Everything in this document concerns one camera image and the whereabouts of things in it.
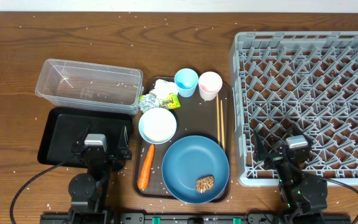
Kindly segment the orange carrot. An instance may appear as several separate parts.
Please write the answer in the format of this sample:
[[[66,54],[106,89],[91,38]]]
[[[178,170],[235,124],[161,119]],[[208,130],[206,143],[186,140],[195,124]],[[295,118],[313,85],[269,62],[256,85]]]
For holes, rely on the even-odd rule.
[[[154,153],[155,153],[155,146],[151,144],[149,150],[147,151],[144,163],[142,165],[142,169],[137,184],[138,188],[140,188],[141,190],[145,190],[148,187],[149,179],[150,179],[150,171],[154,159]]]

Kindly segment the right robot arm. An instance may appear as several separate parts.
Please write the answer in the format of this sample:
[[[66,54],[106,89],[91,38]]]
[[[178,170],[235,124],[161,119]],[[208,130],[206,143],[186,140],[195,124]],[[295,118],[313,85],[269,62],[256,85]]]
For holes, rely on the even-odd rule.
[[[265,168],[275,169],[279,178],[280,196],[288,209],[274,216],[273,223],[323,222],[321,211],[327,208],[328,187],[325,180],[303,173],[300,164],[310,158],[313,140],[293,124],[292,136],[280,145],[279,152],[267,152],[260,135],[254,131],[257,161]]]

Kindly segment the foil ball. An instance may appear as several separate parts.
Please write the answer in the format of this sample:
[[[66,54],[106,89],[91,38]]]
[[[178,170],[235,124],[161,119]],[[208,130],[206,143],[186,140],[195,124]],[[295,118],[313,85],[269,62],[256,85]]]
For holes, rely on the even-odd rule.
[[[140,110],[145,113],[146,111],[153,109],[153,108],[159,108],[160,103],[158,99],[151,94],[142,95],[139,98],[139,108]]]

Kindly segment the white bowl with rice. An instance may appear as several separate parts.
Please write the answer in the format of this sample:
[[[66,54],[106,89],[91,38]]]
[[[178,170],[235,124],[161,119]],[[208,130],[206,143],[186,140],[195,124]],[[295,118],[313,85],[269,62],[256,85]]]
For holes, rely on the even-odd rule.
[[[139,120],[139,134],[151,144],[169,141],[177,130],[177,120],[173,113],[163,108],[146,111]]]

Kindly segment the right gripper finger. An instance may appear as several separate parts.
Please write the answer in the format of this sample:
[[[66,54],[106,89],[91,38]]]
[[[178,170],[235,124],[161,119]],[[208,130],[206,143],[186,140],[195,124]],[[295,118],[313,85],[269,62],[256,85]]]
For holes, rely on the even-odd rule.
[[[256,154],[265,154],[266,150],[264,144],[257,131],[254,131],[254,137],[255,137],[254,147],[255,147]]]
[[[303,131],[297,126],[297,124],[292,123],[291,128],[292,128],[292,131],[291,131],[292,136],[303,135],[306,138],[306,140],[308,141],[308,146],[313,145],[313,140],[310,139],[307,135],[305,135],[303,133]]]

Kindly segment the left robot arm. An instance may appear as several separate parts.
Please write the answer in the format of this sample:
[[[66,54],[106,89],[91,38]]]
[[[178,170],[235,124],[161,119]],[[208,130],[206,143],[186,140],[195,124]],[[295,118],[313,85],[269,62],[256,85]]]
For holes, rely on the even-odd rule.
[[[86,166],[87,172],[72,178],[68,186],[71,196],[68,223],[117,223],[117,215],[104,206],[107,198],[111,172],[124,168],[132,159],[123,126],[114,153],[108,153],[107,137],[104,134],[90,134],[85,129],[73,143],[72,153]]]

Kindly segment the yellow snack wrapper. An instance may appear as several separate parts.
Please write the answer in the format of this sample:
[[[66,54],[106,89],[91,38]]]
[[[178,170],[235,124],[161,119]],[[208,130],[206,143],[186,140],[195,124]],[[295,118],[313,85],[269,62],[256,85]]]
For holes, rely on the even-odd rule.
[[[181,106],[178,96],[174,93],[169,94],[166,98],[159,98],[158,102],[161,108],[167,110],[177,109]]]

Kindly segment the light blue plastic cup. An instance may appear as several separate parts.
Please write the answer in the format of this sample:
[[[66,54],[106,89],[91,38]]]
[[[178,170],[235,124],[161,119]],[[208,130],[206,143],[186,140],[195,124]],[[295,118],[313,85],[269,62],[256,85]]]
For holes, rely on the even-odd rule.
[[[182,97],[191,97],[198,85],[198,74],[190,69],[183,68],[175,74],[174,82],[177,86],[178,94]]]

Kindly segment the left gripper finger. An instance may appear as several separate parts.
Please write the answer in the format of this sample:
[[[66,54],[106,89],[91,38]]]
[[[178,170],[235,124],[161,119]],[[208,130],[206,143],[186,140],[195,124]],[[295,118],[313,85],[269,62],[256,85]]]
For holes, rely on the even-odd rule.
[[[129,138],[127,135],[127,127],[123,126],[121,129],[121,135],[118,141],[118,145],[117,145],[118,149],[129,149]]]
[[[75,142],[76,145],[83,145],[85,143],[85,139],[89,133],[89,130],[90,130],[90,125],[88,125],[85,128],[85,130],[80,133],[80,136],[78,137],[78,139]]]

